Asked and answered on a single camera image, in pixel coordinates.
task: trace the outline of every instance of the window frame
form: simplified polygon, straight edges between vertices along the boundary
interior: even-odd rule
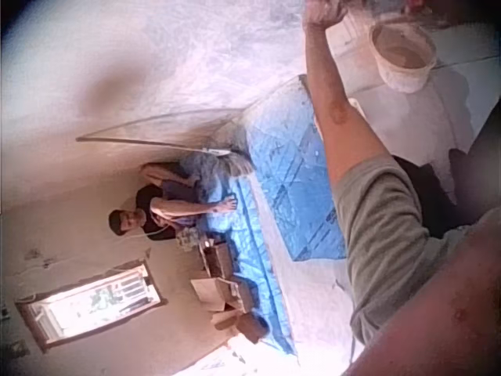
[[[151,281],[151,284],[153,285],[153,288],[155,289],[157,295],[160,298],[159,302],[153,303],[150,306],[147,306],[146,308],[138,311],[138,312],[133,312],[128,314],[125,317],[122,317],[116,321],[113,321],[109,324],[103,325],[101,327],[97,327],[96,329],[92,329],[90,331],[86,331],[80,334],[76,334],[74,336],[68,337],[68,338],[62,338],[60,340],[54,341],[54,342],[48,342],[48,339],[45,336],[45,333],[41,329],[41,327],[38,325],[36,322],[32,310],[31,310],[31,305],[36,302],[40,302],[41,300],[47,299],[50,296],[62,293],[62,292],[67,292],[69,290],[73,290],[78,287],[83,287],[87,284],[94,284],[96,282],[99,282],[100,280],[104,280],[106,278],[110,278],[113,276],[116,276],[118,274],[126,273],[130,269],[134,269],[140,266],[144,266],[146,269],[146,272],[148,273],[149,279]],[[135,260],[131,262],[126,262],[125,264],[122,264],[120,266],[117,266],[115,268],[112,268],[105,273],[99,274],[97,276],[93,276],[90,278],[85,278],[83,280],[79,280],[75,284],[68,284],[63,287],[59,287],[55,290],[48,291],[48,292],[43,292],[40,294],[36,294],[35,296],[29,296],[25,299],[21,299],[18,302],[16,302],[16,308],[19,311],[21,317],[23,317],[24,323],[27,325],[28,329],[30,330],[31,334],[34,337],[35,342],[37,343],[38,347],[42,351],[42,353],[47,353],[51,348],[61,346],[61,345],[66,345],[67,343],[71,343],[74,341],[77,341],[82,338],[87,338],[90,336],[93,336],[94,334],[102,333],[104,331],[107,331],[113,327],[117,327],[119,325],[127,323],[129,320],[133,319],[134,317],[137,317],[139,315],[142,315],[151,309],[160,307],[160,306],[165,306],[168,303],[168,300],[163,298],[162,295],[160,294],[160,290],[158,289],[158,286],[155,284],[155,281],[153,279],[153,276],[151,274],[150,268],[148,267],[148,264],[146,263],[146,260]]]

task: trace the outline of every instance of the black t-shirt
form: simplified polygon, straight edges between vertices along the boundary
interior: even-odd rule
[[[135,195],[135,206],[142,209],[146,213],[146,223],[142,227],[142,230],[145,233],[155,233],[154,235],[148,235],[148,238],[151,240],[168,240],[175,238],[175,230],[172,227],[169,226],[163,231],[160,231],[161,227],[157,226],[151,218],[150,202],[154,197],[162,196],[162,189],[158,186],[154,186],[153,184],[144,186],[138,190],[138,193]]]

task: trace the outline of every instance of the paint bucket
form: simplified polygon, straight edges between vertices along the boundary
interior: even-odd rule
[[[399,92],[423,88],[437,62],[430,36],[408,23],[377,23],[369,31],[369,44],[383,81]]]

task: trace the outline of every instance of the gray sleeve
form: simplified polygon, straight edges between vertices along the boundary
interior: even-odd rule
[[[355,166],[333,194],[355,300],[351,326],[367,343],[433,275],[452,244],[430,238],[413,185],[390,156]]]

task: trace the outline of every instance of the young man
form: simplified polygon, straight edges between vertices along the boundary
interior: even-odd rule
[[[308,88],[348,249],[351,327],[367,345],[348,374],[499,371],[501,209],[430,236],[409,177],[344,92],[326,29],[345,13],[336,0],[307,0],[304,28]]]
[[[198,215],[224,213],[236,209],[236,200],[227,197],[210,204],[196,202],[193,189],[196,180],[171,171],[169,164],[149,163],[141,167],[141,175],[151,184],[138,191],[134,211],[113,210],[108,218],[110,228],[118,236],[139,227],[151,240],[167,240],[184,227],[194,226]]]

